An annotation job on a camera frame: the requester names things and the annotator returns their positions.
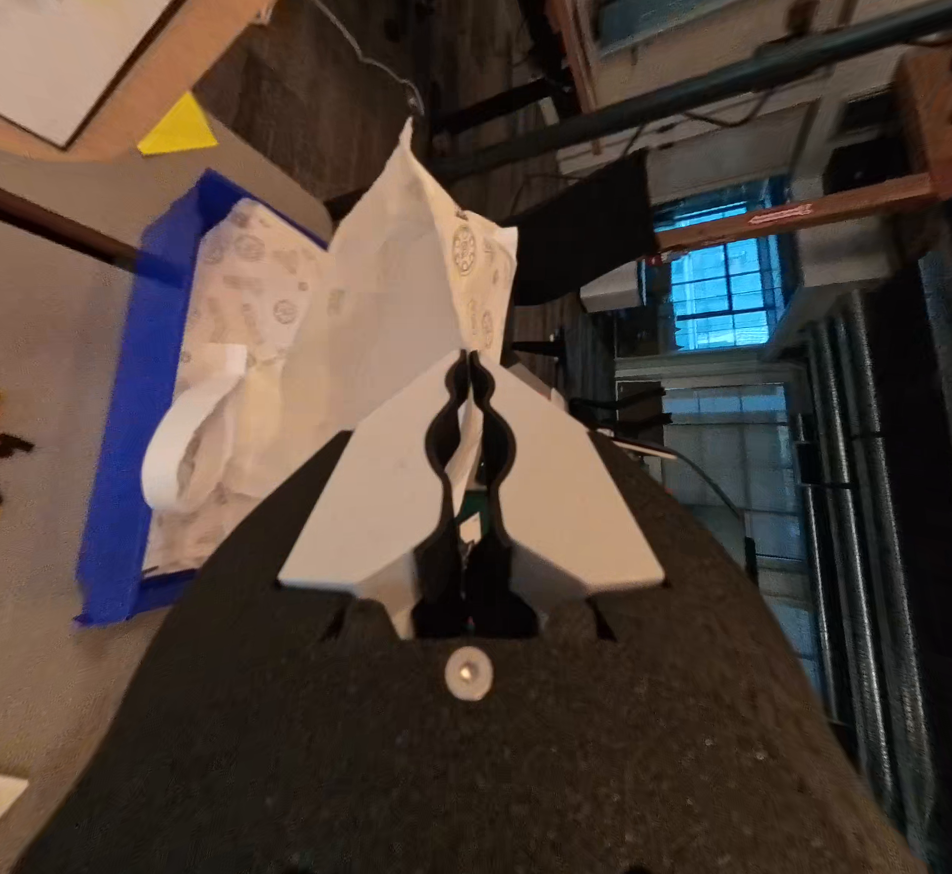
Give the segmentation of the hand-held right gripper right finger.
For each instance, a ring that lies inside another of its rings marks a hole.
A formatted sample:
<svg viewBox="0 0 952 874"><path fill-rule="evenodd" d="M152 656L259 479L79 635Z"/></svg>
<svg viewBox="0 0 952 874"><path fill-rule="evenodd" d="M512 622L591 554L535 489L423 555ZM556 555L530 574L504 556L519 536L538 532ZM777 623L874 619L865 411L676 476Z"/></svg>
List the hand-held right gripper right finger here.
<svg viewBox="0 0 952 874"><path fill-rule="evenodd" d="M664 584L589 429L477 352L487 525L469 558L477 635L530 638L559 607Z"/></svg>

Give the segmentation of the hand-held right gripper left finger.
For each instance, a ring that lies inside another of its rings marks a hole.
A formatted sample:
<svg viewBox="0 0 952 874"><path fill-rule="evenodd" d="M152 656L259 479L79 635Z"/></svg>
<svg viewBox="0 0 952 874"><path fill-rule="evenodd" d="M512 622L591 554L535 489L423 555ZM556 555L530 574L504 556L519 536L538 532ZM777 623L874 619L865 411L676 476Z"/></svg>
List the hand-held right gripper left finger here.
<svg viewBox="0 0 952 874"><path fill-rule="evenodd" d="M277 581L382 605L398 637L413 637L411 613L422 599L415 551L453 519L446 463L431 462L425 437L438 415L458 430L469 387L465 352L450 352L350 433L306 518Z"/></svg>

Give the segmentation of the large printed paper bag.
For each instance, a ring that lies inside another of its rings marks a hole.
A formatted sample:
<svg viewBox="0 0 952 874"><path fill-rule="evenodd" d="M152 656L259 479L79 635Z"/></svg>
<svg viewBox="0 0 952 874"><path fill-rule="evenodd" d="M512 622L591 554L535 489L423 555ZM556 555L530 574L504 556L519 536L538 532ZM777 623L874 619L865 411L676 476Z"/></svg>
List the large printed paper bag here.
<svg viewBox="0 0 952 874"><path fill-rule="evenodd" d="M408 119L341 220L283 372L273 482L438 360L502 356L518 229L458 206L412 151Z"/></svg>

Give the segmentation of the blue plastic bin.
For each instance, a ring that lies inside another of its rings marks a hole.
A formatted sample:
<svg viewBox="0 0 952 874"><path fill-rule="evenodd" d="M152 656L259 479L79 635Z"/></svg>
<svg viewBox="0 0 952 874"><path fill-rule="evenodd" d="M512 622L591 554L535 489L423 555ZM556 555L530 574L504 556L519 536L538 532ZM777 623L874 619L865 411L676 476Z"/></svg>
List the blue plastic bin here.
<svg viewBox="0 0 952 874"><path fill-rule="evenodd" d="M150 438L173 399L201 239L242 200L257 201L327 249L330 233L295 223L208 170L147 228L134 267L113 395L77 566L78 624L118 624L169 606L197 571L147 576L151 511L141 488Z"/></svg>

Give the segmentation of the blue window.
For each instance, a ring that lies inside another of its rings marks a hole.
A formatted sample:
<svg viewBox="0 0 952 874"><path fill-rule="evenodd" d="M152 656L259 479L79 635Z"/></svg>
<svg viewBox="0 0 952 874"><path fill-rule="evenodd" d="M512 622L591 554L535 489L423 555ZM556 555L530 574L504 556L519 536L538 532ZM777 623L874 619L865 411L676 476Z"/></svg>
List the blue window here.
<svg viewBox="0 0 952 874"><path fill-rule="evenodd" d="M778 238L699 249L670 266L671 329L678 351L768 343L784 307Z"/></svg>

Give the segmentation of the black panel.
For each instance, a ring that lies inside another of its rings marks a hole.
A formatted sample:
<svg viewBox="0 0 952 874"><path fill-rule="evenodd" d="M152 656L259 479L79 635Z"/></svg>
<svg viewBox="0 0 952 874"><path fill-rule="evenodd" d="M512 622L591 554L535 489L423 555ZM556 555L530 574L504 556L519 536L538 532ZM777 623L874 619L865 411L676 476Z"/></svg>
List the black panel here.
<svg viewBox="0 0 952 874"><path fill-rule="evenodd" d="M545 305L660 252L648 156L647 149L630 153L506 218L503 225L518 231L514 306Z"/></svg>

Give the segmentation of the silver ribbed ducts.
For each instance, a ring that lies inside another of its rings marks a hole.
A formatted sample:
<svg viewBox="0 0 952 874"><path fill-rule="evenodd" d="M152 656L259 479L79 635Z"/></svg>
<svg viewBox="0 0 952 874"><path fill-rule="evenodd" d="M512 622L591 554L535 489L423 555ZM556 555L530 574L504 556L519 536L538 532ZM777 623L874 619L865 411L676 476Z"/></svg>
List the silver ribbed ducts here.
<svg viewBox="0 0 952 874"><path fill-rule="evenodd" d="M827 671L867 784L908 838L922 840L938 810L939 781L865 290L834 299L804 339L837 618L827 627Z"/></svg>

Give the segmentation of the wooden beam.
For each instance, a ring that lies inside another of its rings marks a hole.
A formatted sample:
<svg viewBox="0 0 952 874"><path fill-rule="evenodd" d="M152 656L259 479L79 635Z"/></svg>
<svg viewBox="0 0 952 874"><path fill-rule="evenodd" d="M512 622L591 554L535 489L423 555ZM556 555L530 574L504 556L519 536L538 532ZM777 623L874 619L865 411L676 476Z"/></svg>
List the wooden beam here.
<svg viewBox="0 0 952 874"><path fill-rule="evenodd" d="M692 251L734 241L796 232L803 228L909 212L948 201L928 174L916 174L873 186L790 202L695 225L659 230L657 254Z"/></svg>

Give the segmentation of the dark metal pole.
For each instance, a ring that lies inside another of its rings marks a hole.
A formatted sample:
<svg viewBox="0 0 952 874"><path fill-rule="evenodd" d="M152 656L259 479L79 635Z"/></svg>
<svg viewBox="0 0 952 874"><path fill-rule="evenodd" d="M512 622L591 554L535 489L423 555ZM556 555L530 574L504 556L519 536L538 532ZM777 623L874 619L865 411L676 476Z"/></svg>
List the dark metal pole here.
<svg viewBox="0 0 952 874"><path fill-rule="evenodd" d="M429 170L445 185L601 140L741 94L771 90L817 70L950 27L951 0L931 0L831 32L810 35L746 60L657 88L591 113L533 130L471 154L432 160Z"/></svg>

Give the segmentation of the yellow paper triangle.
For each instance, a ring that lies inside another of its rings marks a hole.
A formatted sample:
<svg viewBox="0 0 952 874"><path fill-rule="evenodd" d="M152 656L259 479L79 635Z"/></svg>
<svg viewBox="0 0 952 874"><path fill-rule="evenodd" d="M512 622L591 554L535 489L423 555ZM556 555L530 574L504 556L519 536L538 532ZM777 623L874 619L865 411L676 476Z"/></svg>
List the yellow paper triangle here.
<svg viewBox="0 0 952 874"><path fill-rule="evenodd" d="M137 143L140 155L160 156L211 149L218 140L194 93L188 91Z"/></svg>

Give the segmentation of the wooden document stand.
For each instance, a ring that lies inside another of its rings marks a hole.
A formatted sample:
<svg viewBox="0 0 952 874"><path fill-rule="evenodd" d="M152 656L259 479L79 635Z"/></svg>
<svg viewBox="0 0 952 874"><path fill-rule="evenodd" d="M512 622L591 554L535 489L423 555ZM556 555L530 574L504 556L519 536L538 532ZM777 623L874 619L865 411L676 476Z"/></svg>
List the wooden document stand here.
<svg viewBox="0 0 952 874"><path fill-rule="evenodd" d="M2 152L44 162L105 162L132 151L274 0L182 0L67 147L1 123Z"/></svg>

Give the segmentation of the white instruction sheet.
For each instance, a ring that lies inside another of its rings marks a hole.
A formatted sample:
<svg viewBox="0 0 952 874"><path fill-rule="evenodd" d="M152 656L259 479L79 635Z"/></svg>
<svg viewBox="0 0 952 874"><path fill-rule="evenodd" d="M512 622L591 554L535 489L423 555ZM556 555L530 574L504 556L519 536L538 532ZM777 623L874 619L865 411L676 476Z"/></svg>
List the white instruction sheet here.
<svg viewBox="0 0 952 874"><path fill-rule="evenodd" d="M2 121L76 138L181 0L1 0Z"/></svg>

